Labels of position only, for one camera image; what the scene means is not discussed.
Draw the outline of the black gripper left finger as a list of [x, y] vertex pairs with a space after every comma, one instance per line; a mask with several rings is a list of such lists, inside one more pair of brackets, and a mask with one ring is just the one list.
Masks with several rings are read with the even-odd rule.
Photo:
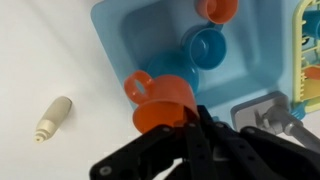
[[159, 125], [99, 161], [89, 171], [90, 180], [152, 180], [182, 162], [167, 180], [213, 180], [214, 164], [205, 126], [212, 120], [206, 109], [199, 109], [199, 120], [182, 127]]

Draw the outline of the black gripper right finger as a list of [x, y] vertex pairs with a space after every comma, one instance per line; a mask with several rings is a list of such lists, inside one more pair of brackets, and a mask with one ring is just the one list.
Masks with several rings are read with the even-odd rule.
[[319, 154], [249, 126], [236, 132], [214, 122], [206, 107], [197, 110], [210, 145], [222, 146], [227, 162], [219, 165], [219, 180], [320, 180]]

